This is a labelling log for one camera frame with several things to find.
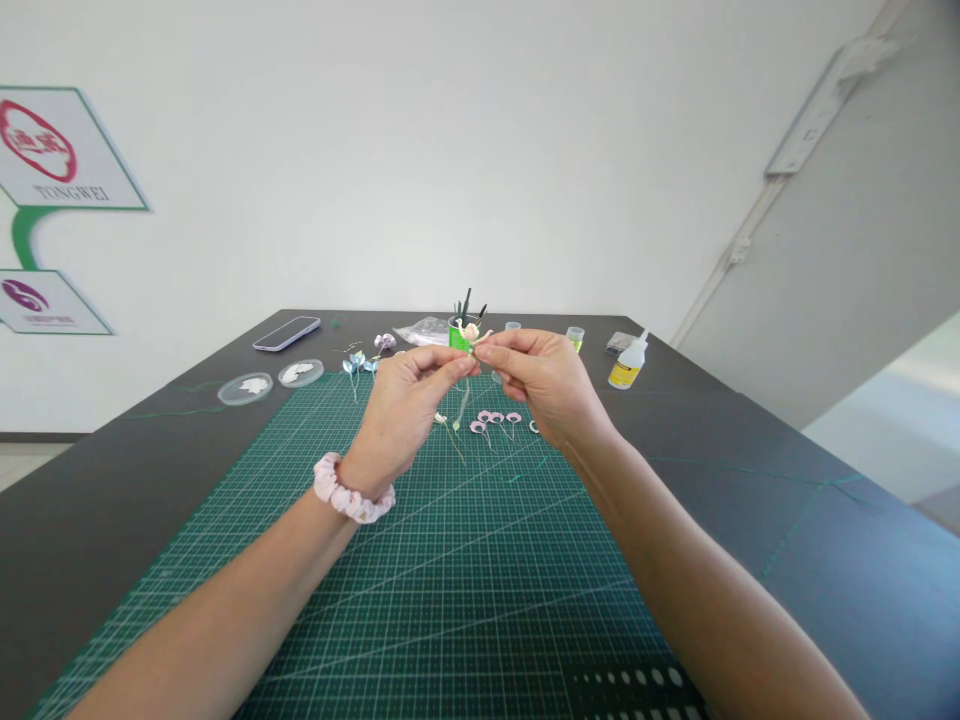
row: plastic bag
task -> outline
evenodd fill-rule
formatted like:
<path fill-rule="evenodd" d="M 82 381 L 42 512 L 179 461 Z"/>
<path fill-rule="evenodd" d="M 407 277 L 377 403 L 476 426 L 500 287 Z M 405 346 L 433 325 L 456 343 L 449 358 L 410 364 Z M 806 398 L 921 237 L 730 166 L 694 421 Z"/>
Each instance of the plastic bag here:
<path fill-rule="evenodd" d="M 425 317 L 415 325 L 394 328 L 393 331 L 411 345 L 450 344 L 450 325 L 435 317 Z"/>

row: left hand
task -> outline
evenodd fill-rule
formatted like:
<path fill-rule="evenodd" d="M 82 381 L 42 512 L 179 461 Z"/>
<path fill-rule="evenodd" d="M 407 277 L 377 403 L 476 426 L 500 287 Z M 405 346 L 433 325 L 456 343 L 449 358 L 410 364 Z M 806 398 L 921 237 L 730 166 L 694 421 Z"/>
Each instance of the left hand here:
<path fill-rule="evenodd" d="M 410 469 L 443 396 L 461 378 L 479 374 L 475 359 L 442 345 L 381 360 L 360 431 L 337 469 L 340 484 L 379 499 Z"/>

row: pink scrunchie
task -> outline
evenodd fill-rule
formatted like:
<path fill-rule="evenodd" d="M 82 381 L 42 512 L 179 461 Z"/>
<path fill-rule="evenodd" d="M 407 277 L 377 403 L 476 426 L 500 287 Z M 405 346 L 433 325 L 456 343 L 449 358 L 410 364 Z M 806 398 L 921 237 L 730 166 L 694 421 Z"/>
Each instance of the pink scrunchie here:
<path fill-rule="evenodd" d="M 363 497 L 356 490 L 350 490 L 337 482 L 337 464 L 342 458 L 337 453 L 327 453 L 313 466 L 313 490 L 317 497 L 329 503 L 334 510 L 347 517 L 368 525 L 386 515 L 397 502 L 397 494 L 390 489 L 377 503 Z"/>

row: purple logo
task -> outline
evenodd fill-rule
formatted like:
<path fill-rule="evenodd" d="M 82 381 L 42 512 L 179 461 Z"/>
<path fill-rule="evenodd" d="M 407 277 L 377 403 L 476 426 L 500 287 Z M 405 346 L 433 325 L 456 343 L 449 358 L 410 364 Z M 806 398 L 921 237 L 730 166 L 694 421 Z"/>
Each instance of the purple logo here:
<path fill-rule="evenodd" d="M 4 280 L 3 291 L 9 295 L 15 303 L 23 305 L 27 310 L 43 312 L 44 308 L 50 307 L 50 303 L 47 302 L 47 299 L 43 297 L 43 295 L 19 280 Z"/>

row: small box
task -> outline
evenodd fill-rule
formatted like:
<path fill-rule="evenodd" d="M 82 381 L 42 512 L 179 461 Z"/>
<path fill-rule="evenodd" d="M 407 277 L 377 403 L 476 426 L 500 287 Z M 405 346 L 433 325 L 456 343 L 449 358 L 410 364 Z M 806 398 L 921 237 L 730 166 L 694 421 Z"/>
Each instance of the small box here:
<path fill-rule="evenodd" d="M 607 354 L 617 357 L 620 353 L 630 347 L 630 343 L 637 339 L 636 335 L 627 335 L 626 333 L 614 333 L 607 342 Z"/>

